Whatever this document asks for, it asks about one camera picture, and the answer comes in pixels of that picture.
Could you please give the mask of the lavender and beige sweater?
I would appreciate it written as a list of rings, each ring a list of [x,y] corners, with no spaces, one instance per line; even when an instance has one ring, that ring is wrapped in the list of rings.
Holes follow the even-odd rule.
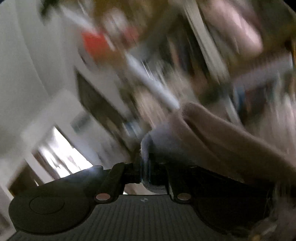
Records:
[[[293,159],[197,103],[183,105],[147,133],[141,155],[142,183],[156,193],[164,192],[164,184],[152,182],[152,166],[162,158],[240,182],[270,181],[295,187]]]

